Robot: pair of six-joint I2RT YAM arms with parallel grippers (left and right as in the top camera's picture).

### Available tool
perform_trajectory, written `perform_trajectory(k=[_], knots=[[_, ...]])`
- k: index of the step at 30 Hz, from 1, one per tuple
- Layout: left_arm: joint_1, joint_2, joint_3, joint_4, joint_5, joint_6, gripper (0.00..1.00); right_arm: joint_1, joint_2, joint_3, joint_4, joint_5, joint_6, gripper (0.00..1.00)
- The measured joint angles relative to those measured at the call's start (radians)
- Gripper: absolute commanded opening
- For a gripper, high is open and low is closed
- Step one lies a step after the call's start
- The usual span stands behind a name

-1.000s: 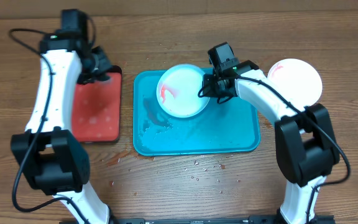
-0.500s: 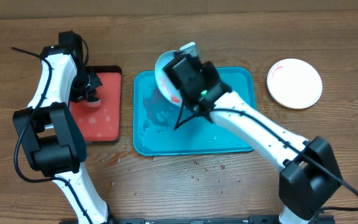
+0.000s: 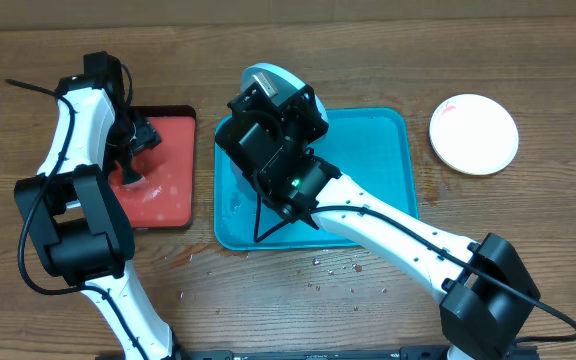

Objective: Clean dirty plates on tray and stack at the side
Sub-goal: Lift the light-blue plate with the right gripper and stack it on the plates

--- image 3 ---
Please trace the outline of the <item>dark green sponge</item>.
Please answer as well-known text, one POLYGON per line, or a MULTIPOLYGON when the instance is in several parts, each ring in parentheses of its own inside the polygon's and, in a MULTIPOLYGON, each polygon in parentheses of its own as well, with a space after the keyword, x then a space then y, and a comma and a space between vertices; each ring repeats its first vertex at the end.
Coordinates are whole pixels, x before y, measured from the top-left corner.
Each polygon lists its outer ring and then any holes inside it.
POLYGON ((119 161, 122 170, 122 184, 124 186, 136 185, 143 180, 143 176, 132 166, 132 159, 125 158, 119 161))

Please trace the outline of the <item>light blue plate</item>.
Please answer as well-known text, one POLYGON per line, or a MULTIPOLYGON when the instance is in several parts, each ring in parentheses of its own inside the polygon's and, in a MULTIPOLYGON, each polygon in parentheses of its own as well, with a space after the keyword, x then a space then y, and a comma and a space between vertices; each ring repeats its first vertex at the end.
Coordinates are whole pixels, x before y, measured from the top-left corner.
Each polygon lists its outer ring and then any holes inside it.
POLYGON ((329 120, 322 101, 314 88, 290 71, 271 63, 257 63, 243 71, 265 71, 278 90, 278 95, 269 99, 261 92, 244 93, 239 88, 237 96, 228 107, 233 115, 250 115, 254 121, 267 126, 276 137, 307 138, 312 142, 322 137, 329 129, 329 120))

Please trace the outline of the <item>white plate with red stain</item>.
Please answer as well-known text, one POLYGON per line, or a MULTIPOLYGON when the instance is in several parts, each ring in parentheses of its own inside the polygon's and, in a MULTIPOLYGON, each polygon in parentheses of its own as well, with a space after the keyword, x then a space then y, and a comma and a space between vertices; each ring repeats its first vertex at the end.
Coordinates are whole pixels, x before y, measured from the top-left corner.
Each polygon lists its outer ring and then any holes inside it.
POLYGON ((505 169, 519 150, 519 132, 511 114, 496 101, 460 94, 433 112, 428 135, 436 155, 452 169, 487 176, 505 169))

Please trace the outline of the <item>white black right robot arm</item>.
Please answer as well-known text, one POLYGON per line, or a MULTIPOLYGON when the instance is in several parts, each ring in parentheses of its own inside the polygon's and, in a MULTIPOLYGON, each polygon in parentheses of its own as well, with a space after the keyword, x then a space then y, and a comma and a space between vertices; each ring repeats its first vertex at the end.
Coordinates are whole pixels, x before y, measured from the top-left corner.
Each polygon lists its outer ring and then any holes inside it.
POLYGON ((428 225, 369 194, 317 156, 329 125, 305 85, 282 102, 254 83, 228 104, 216 144, 283 224, 304 222, 351 240, 421 284, 438 302, 449 359, 508 359, 540 297, 517 251, 428 225))

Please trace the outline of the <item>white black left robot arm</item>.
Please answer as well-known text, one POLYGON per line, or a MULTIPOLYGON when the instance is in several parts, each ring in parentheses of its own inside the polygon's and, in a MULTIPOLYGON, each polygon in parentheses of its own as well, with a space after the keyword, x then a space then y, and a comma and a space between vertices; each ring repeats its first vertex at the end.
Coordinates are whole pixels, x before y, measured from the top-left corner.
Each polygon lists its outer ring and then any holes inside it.
POLYGON ((48 94, 59 111, 53 143, 37 174, 14 187, 21 278, 45 296, 87 297, 126 359, 186 358, 137 277, 133 230, 104 172, 106 140, 125 108, 122 79, 68 76, 48 94))

